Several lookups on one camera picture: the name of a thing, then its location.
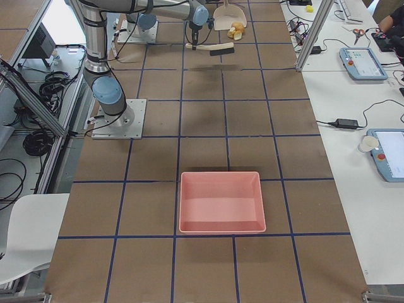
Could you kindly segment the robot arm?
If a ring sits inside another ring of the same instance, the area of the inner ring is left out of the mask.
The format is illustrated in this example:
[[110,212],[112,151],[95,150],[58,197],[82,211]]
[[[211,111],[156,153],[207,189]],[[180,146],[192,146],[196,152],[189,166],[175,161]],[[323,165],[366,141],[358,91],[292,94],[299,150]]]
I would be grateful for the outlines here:
[[86,37],[85,80],[107,125],[122,129],[132,124],[134,113],[107,62],[107,13],[166,16],[187,20],[197,28],[207,23],[210,14],[204,1],[80,1],[80,5]]

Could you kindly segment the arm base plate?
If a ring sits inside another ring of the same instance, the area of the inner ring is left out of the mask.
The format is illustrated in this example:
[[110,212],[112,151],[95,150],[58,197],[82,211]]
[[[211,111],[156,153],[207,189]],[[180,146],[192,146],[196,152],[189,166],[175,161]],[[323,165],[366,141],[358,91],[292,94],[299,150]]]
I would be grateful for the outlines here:
[[157,37],[158,20],[155,15],[143,13],[126,15],[122,21],[118,44],[154,44]]
[[146,99],[127,99],[127,108],[123,115],[116,117],[105,115],[100,107],[97,114],[102,118],[95,121],[95,130],[91,137],[95,140],[141,139],[146,112]]

